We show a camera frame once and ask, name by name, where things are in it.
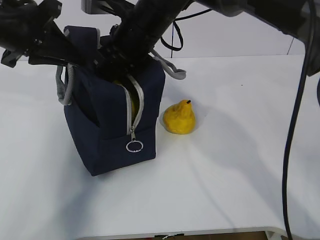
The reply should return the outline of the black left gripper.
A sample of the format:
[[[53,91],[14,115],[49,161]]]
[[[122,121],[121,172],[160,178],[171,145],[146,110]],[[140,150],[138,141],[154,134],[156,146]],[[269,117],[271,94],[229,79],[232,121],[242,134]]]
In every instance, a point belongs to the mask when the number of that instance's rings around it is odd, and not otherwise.
[[[0,62],[14,68],[22,57],[31,65],[85,66],[93,62],[100,46],[100,30],[67,25],[60,30],[54,20],[62,11],[58,0],[2,0],[0,2]]]

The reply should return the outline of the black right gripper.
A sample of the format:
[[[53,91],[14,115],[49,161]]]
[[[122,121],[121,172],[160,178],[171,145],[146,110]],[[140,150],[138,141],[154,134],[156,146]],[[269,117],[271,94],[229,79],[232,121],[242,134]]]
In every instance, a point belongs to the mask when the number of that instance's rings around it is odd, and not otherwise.
[[[109,35],[100,37],[94,57],[101,76],[117,76],[142,64],[165,32],[164,14],[125,14]]]

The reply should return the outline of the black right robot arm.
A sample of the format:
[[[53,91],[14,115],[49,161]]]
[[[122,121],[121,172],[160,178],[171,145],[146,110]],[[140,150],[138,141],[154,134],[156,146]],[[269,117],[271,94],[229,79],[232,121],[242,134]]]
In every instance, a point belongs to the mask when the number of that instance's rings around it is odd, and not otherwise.
[[[122,56],[141,59],[161,39],[167,28],[175,24],[178,15],[191,0],[93,0],[91,5],[121,18],[113,42]],[[320,2],[318,0],[199,0],[208,11],[225,17],[242,13],[274,27],[285,35],[301,41],[305,47],[309,77],[320,71]]]

